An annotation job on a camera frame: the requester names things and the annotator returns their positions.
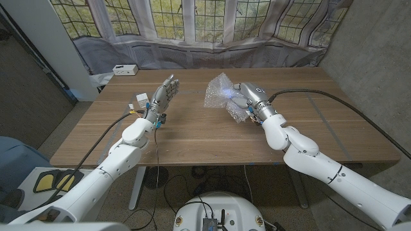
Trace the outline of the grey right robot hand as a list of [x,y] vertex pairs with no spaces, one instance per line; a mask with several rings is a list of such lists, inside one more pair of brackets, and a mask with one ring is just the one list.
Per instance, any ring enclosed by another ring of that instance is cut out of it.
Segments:
[[241,109],[245,109],[253,120],[264,122],[277,114],[268,102],[268,96],[263,88],[251,82],[237,83],[232,87],[240,96],[233,96],[231,100]]

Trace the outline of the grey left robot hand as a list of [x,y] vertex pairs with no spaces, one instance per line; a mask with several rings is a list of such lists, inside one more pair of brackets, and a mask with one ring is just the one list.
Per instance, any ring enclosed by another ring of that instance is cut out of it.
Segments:
[[179,91],[179,81],[171,74],[157,88],[153,94],[150,105],[144,114],[144,118],[154,123],[160,116],[165,113],[170,101]]

